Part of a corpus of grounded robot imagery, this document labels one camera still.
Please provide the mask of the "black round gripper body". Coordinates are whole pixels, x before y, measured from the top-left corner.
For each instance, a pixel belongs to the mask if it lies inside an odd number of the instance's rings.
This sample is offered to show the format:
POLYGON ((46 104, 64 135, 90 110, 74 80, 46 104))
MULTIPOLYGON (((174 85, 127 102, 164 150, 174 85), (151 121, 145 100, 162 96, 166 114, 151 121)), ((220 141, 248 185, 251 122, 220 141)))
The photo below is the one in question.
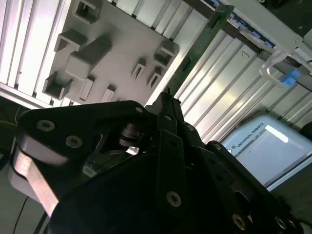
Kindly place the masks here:
POLYGON ((131 157, 72 190, 50 234, 206 234, 190 189, 194 164, 173 154, 131 157))

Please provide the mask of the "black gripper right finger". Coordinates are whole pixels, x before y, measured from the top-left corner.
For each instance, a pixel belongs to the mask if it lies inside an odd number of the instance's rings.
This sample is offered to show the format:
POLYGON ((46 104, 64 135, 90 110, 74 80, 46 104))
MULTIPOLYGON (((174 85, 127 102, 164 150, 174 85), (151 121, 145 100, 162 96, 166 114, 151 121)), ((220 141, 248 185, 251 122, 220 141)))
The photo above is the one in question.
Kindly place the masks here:
POLYGON ((172 99, 178 136, 194 164, 190 189, 208 234, 301 234, 295 217, 220 143, 204 144, 172 99))

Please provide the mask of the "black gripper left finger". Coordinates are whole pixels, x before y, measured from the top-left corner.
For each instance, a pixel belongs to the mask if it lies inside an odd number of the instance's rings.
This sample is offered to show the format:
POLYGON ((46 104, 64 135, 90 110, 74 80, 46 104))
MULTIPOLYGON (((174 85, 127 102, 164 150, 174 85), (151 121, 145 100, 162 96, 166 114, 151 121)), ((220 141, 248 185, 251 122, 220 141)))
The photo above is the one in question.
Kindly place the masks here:
POLYGON ((37 109, 18 120, 10 163, 22 179, 13 185, 51 216, 70 192, 85 183, 83 167, 97 157, 138 147, 153 163, 152 197, 161 209, 187 203, 180 103, 166 92, 144 108, 127 100, 37 109))

